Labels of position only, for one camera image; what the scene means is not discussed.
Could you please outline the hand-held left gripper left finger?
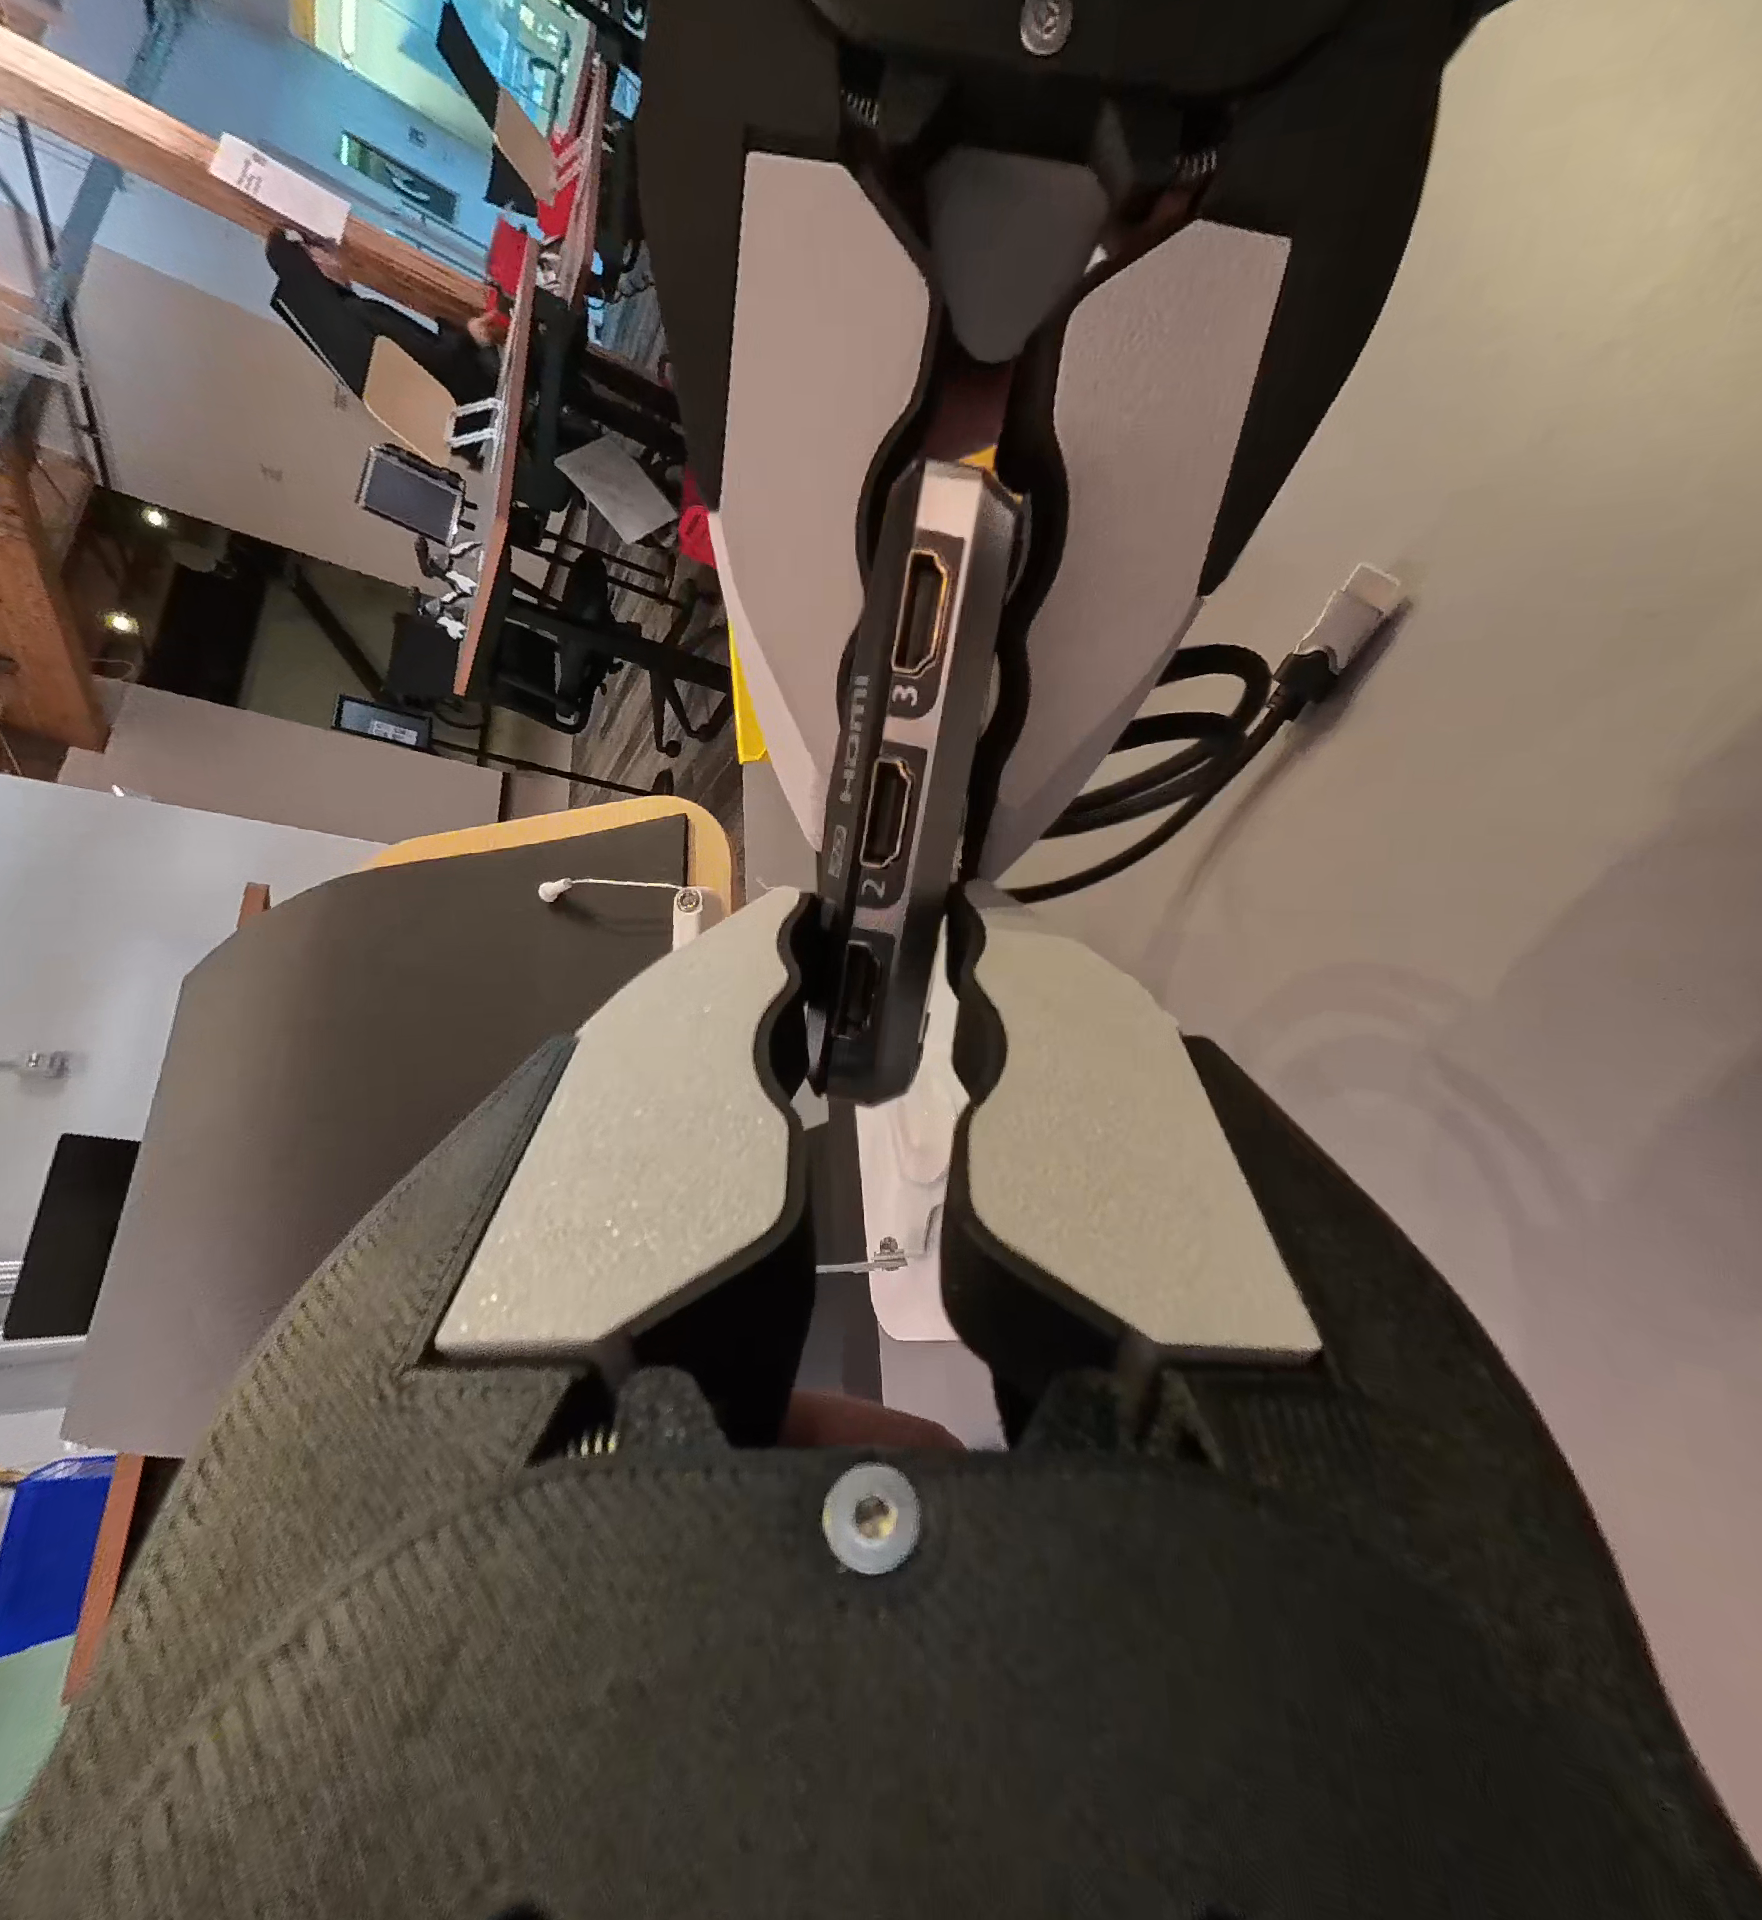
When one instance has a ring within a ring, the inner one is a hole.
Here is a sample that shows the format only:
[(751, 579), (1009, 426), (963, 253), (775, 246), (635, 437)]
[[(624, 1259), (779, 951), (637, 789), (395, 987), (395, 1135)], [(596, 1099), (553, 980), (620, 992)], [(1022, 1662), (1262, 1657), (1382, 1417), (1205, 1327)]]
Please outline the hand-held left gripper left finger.
[(698, 1386), (723, 1436), (782, 1436), (815, 1315), (797, 1092), (814, 898), (775, 888), (581, 1025), (433, 1334), (462, 1385)]

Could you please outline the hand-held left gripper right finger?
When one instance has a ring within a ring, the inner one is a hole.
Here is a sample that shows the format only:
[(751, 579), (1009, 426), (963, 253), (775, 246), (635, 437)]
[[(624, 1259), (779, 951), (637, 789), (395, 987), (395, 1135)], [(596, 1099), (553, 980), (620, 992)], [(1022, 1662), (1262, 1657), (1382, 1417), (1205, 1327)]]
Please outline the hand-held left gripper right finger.
[(1005, 1449), (1135, 1452), (1188, 1424), (1177, 1389), (1323, 1396), (1323, 1334), (1155, 991), (977, 882), (948, 959), (942, 1308)]

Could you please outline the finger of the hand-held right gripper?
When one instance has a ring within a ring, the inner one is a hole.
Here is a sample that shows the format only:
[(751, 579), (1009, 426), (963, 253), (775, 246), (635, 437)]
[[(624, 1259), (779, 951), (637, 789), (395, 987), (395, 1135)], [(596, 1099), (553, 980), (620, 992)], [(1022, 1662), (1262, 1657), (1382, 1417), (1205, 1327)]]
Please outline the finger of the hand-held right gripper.
[(1069, 312), (1054, 381), (1062, 560), (1030, 625), (1030, 708), (997, 786), (1000, 879), (1088, 786), (1201, 602), (1201, 568), (1290, 239), (1189, 224)]
[(864, 504), (927, 331), (926, 272), (864, 185), (840, 161), (751, 152), (716, 554), (771, 776), (814, 852), (864, 610)]

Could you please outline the grey multiport hub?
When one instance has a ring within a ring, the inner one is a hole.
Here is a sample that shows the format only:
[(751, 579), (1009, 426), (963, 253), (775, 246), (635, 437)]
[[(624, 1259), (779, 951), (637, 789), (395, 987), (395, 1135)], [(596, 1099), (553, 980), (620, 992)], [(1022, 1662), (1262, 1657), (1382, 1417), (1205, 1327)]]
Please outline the grey multiport hub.
[(826, 1099), (882, 1104), (913, 1082), (1019, 546), (1022, 504), (980, 465), (917, 461), (888, 493), (803, 966)]

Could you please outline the black board with wooden rim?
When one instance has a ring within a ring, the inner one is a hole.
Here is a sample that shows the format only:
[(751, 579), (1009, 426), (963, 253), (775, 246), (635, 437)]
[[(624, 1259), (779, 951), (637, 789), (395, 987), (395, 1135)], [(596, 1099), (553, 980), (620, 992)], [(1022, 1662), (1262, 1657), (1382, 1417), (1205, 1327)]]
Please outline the black board with wooden rim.
[(179, 985), (64, 1439), (183, 1456), (293, 1292), (529, 1055), (734, 895), (722, 819), (632, 799), (395, 842)]

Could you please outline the wooden background desk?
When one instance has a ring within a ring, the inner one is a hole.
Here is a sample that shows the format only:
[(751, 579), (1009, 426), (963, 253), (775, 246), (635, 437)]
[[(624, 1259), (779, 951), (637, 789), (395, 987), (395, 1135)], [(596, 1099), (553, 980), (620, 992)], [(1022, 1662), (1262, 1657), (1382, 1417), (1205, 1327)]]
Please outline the wooden background desk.
[(511, 517), (518, 468), (525, 440), (540, 295), (579, 306), (599, 253), (610, 77), (620, 70), (602, 51), (581, 58), (581, 83), (567, 123), (536, 130), (521, 141), (535, 161), (551, 165), (549, 194), (536, 203), (535, 224), (501, 218), (487, 253), (489, 310), (508, 319), (501, 346), (496, 398), (476, 412), (477, 426), (468, 444), (484, 451), (480, 473), (470, 496), (476, 554), (476, 588), (465, 600), (465, 623), (455, 663), (455, 694), (484, 692), (484, 656), (496, 639), (498, 598), (511, 586)]

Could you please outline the black office chair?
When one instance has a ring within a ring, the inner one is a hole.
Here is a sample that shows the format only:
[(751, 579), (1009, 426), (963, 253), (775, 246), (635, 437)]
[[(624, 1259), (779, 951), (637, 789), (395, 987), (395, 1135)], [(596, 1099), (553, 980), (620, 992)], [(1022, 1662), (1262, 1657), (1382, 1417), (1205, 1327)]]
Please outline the black office chair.
[(635, 669), (649, 687), (653, 747), (716, 743), (732, 725), (732, 667), (705, 651), (722, 602), (680, 592), (620, 554), (565, 542), (542, 582), (514, 579), (487, 662), (480, 704), (579, 737), (610, 680)]

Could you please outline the plywood chair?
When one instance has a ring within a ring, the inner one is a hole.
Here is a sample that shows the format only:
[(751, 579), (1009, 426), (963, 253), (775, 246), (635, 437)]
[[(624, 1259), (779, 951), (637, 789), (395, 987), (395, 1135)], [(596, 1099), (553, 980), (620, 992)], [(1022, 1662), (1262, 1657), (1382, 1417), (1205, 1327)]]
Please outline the plywood chair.
[(392, 444), (444, 465), (459, 432), (462, 398), (388, 335), (373, 339), (363, 404)]

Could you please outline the small grey monitor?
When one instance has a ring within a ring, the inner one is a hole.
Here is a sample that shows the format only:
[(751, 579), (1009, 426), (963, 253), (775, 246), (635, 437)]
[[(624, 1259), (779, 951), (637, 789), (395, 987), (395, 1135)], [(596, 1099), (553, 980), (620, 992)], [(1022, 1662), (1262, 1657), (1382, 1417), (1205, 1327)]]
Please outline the small grey monitor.
[(363, 457), (356, 504), (412, 539), (449, 550), (462, 542), (468, 485), (405, 444), (374, 444)]

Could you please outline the black monitor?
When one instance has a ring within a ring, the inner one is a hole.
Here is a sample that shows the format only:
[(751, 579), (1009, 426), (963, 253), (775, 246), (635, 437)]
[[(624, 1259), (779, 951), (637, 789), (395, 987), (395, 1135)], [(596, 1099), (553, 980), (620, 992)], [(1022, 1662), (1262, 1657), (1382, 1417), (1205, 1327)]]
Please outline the black monitor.
[(138, 1138), (59, 1135), (3, 1318), (10, 1344), (91, 1334), (138, 1152)]

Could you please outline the white paper sign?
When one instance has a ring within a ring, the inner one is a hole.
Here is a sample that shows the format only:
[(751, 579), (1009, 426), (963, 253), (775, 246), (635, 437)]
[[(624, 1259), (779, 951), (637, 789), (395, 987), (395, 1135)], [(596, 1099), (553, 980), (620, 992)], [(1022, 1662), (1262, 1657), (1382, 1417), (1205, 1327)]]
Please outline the white paper sign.
[(350, 201), (236, 130), (218, 137), (211, 172), (268, 211), (281, 226), (299, 228), (327, 246), (343, 242)]

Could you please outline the blue storage box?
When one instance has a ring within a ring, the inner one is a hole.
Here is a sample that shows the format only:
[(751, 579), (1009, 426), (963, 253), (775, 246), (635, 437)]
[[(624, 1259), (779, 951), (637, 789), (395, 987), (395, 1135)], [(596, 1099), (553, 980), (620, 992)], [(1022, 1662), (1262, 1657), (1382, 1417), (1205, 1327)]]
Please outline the blue storage box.
[(0, 1659), (77, 1634), (112, 1474), (112, 1453), (71, 1453), (14, 1484), (0, 1537)]

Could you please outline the wooden ceiling beam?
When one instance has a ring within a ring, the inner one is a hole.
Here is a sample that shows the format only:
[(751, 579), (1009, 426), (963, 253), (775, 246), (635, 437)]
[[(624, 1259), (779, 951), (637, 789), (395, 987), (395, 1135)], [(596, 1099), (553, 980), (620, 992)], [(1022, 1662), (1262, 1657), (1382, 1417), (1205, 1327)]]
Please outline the wooden ceiling beam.
[[(218, 140), (172, 116), (32, 37), (0, 21), (0, 108), (71, 140), (77, 147), (117, 165), (173, 197), (200, 207), (258, 236), (293, 226), (292, 218), (251, 197), (241, 185), (216, 176)], [(357, 285), (426, 319), (462, 320), (484, 302), (484, 281), (436, 253), (350, 214), (339, 239), (342, 263)]]

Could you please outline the brown wooden frame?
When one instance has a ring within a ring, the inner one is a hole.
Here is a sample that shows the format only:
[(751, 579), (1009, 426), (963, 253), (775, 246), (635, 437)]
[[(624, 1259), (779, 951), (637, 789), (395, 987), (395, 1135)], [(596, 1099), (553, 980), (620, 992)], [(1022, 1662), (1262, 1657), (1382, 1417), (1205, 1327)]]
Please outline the brown wooden frame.
[(149, 1474), (149, 1459), (144, 1453), (114, 1453), (112, 1477), (106, 1481), (106, 1502), (102, 1512), (102, 1527), (96, 1531), (96, 1551), (91, 1560), (91, 1577), (81, 1594), (79, 1630), (71, 1650), (71, 1665), (64, 1672), (63, 1705), (74, 1705), (86, 1689), (86, 1679), (102, 1654), (102, 1641), (106, 1637), (106, 1620), (112, 1616), (114, 1597), (128, 1560), (128, 1537), (134, 1512), (140, 1505), (144, 1481)]

